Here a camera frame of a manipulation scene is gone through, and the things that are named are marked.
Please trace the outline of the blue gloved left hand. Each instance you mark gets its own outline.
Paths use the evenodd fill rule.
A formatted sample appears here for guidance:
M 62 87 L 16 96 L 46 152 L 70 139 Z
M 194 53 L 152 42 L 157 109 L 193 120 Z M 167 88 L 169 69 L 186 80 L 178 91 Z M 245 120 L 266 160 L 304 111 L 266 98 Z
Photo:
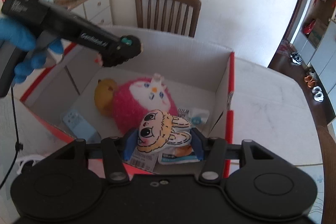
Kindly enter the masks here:
M 9 17 L 1 17 L 1 96 L 6 95 L 11 84 L 24 82 L 34 69 L 44 67 L 48 50 L 62 55 L 61 40 L 47 35 L 40 47 L 28 28 Z

